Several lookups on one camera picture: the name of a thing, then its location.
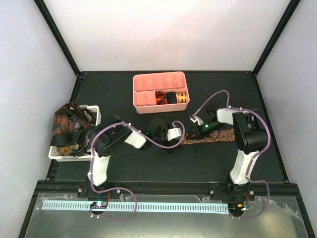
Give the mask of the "brown floral tie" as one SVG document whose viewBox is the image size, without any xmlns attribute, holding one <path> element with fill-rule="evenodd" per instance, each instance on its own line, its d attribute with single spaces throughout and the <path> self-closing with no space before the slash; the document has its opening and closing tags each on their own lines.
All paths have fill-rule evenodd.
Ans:
<svg viewBox="0 0 317 238">
<path fill-rule="evenodd" d="M 189 138 L 188 134 L 186 134 L 186 137 L 181 142 L 181 145 L 232 141 L 235 141 L 234 129 L 226 129 L 213 132 L 209 136 L 205 136 L 202 139 Z"/>
</svg>

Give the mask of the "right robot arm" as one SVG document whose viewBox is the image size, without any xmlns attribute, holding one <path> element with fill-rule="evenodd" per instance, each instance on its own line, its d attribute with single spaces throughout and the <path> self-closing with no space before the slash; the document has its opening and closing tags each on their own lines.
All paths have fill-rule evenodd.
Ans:
<svg viewBox="0 0 317 238">
<path fill-rule="evenodd" d="M 271 136 L 265 121 L 251 110 L 231 106 L 212 110 L 209 122 L 203 122 L 197 113 L 190 120 L 197 125 L 196 137 L 205 136 L 221 124 L 233 126 L 238 152 L 227 177 L 225 194 L 231 200 L 238 199 L 248 190 L 256 160 L 270 145 Z"/>
</svg>

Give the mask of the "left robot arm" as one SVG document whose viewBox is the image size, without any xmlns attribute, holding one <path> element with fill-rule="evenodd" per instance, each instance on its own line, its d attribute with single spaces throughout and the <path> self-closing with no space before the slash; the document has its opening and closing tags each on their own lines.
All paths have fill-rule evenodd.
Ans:
<svg viewBox="0 0 317 238">
<path fill-rule="evenodd" d="M 174 121 L 167 124 L 155 118 L 144 130 L 138 130 L 123 122 L 117 115 L 107 118 L 88 131 L 91 149 L 91 165 L 88 179 L 91 181 L 89 192 L 95 197 L 106 193 L 107 168 L 111 155 L 122 145 L 128 144 L 137 150 L 146 150 L 156 145 L 166 150 L 173 150 L 181 144 L 185 136 L 183 123 Z"/>
</svg>

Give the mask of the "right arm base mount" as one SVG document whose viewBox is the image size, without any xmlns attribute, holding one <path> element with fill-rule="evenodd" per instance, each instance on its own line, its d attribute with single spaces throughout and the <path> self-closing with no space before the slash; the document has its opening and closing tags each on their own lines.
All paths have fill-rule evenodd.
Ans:
<svg viewBox="0 0 317 238">
<path fill-rule="evenodd" d="M 229 213 L 240 218 L 245 211 L 253 208 L 255 197 L 249 183 L 234 185 L 227 181 L 210 184 L 210 199 L 227 204 Z"/>
</svg>

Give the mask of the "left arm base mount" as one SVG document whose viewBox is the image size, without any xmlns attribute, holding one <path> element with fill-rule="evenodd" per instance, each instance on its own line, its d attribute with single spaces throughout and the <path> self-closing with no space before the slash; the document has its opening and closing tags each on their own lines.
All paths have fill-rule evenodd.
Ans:
<svg viewBox="0 0 317 238">
<path fill-rule="evenodd" d="M 92 187 L 98 191 L 107 190 L 106 184 L 102 184 L 100 186 L 93 185 Z M 112 198 L 116 199 L 121 194 L 120 188 L 103 193 L 98 193 L 95 192 L 92 187 L 89 181 L 80 183 L 77 191 L 77 198 L 84 199 L 90 202 L 88 211 L 89 213 L 95 215 L 102 214 L 108 207 L 110 200 Z"/>
</svg>

